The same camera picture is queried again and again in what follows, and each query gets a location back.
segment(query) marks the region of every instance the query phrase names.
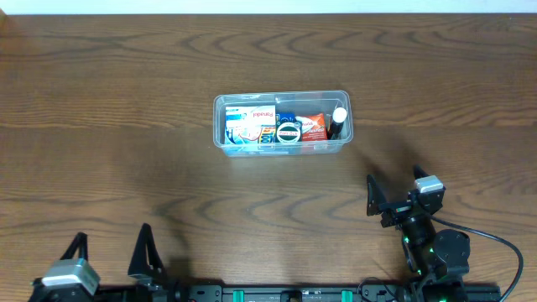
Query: wood grain surface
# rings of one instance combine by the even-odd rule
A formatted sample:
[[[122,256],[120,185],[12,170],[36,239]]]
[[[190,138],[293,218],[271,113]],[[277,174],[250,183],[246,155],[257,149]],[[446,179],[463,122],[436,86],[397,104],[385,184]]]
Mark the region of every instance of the wood grain surface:
[[[0,30],[0,300],[24,301],[78,231],[104,284],[153,226],[174,276],[228,284],[410,276],[366,217],[365,176],[398,197],[421,163],[438,217],[516,244],[509,301],[536,301],[537,18],[528,15],[12,16]],[[215,96],[345,90],[339,154],[229,159]],[[516,257],[470,235],[466,281]]]

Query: black cable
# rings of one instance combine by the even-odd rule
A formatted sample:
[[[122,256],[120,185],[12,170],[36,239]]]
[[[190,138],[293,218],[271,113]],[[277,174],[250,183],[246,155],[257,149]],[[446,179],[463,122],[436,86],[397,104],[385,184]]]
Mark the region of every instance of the black cable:
[[[509,241],[507,241],[505,239],[502,239],[502,238],[500,238],[498,236],[494,236],[494,235],[491,235],[489,233],[482,232],[482,231],[479,231],[479,230],[474,230],[474,229],[472,229],[470,227],[459,226],[459,225],[457,225],[455,223],[451,223],[451,222],[448,222],[448,221],[443,221],[440,218],[436,218],[436,217],[432,216],[427,211],[425,211],[425,214],[431,220],[436,221],[438,223],[441,223],[441,224],[443,224],[445,226],[456,228],[456,229],[459,229],[459,230],[462,230],[462,231],[465,231],[465,232],[474,233],[474,234],[477,234],[479,236],[483,236],[483,237],[486,237],[486,238],[489,238],[489,239],[493,239],[493,240],[495,240],[497,242],[501,242],[501,243],[505,244],[508,247],[511,247],[511,249],[514,250],[514,252],[517,254],[517,257],[519,258],[519,269],[517,270],[517,273],[514,275],[513,282],[511,282],[511,285],[509,285],[509,287],[507,288],[505,293],[503,293],[502,298],[500,298],[500,300],[498,301],[498,302],[504,302],[507,299],[507,297],[511,294],[511,292],[514,289],[514,287],[517,286],[517,283],[520,280],[520,276],[522,275],[522,269],[524,268],[524,257],[522,257],[522,253],[519,251],[519,249],[517,247],[515,247],[511,242],[509,242]]]
[[[360,295],[362,296],[362,299],[365,299],[366,302],[371,302],[369,299],[365,298],[363,296],[363,293],[362,293],[362,284],[368,280],[371,280],[371,279],[375,279],[377,281],[380,281],[380,284],[383,285],[383,287],[386,289],[386,291],[388,292],[388,294],[391,294],[392,297],[394,297],[394,299],[390,300],[391,301],[394,301],[394,302],[398,302],[397,300],[397,297],[395,296],[394,293],[392,293],[392,291],[388,288],[388,286],[386,286],[386,284],[384,283],[384,281],[382,281],[381,279],[377,278],[377,277],[367,277],[365,278],[364,280],[362,280],[362,282],[358,285],[358,292],[360,293]]]

